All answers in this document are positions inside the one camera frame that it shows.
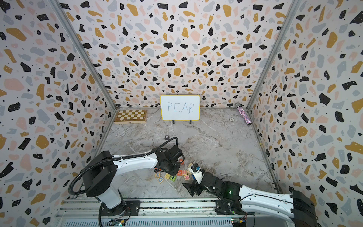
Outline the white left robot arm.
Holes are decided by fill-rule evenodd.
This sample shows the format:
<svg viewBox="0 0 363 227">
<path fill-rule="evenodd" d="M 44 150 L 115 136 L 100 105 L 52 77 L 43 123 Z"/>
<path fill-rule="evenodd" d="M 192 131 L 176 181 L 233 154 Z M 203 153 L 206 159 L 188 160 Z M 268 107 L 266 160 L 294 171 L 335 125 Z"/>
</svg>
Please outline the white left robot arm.
<svg viewBox="0 0 363 227">
<path fill-rule="evenodd" d="M 113 188 L 112 182 L 116 176 L 142 169 L 176 176 L 185 156 L 177 144 L 165 148 L 173 140 L 178 141 L 178 138 L 173 137 L 157 148 L 140 154 L 119 156 L 108 150 L 102 151 L 72 180 L 68 193 L 73 196 L 86 194 L 89 198 L 96 198 L 101 202 L 100 215 L 136 216 L 136 207 L 127 204 L 120 191 Z"/>
</svg>

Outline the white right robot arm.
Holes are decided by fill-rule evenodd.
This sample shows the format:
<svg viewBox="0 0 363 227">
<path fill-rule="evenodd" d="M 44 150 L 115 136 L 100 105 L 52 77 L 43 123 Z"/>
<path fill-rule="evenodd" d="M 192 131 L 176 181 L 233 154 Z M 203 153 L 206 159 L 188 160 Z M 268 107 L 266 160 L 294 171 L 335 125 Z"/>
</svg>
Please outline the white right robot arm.
<svg viewBox="0 0 363 227">
<path fill-rule="evenodd" d="M 297 227 L 318 225 L 314 203 L 300 191 L 276 194 L 252 189 L 218 178 L 198 164 L 189 167 L 189 171 L 192 178 L 183 183 L 184 188 L 191 196 L 202 192 L 216 196 L 215 212 L 218 215 L 262 213 L 294 223 Z"/>
</svg>

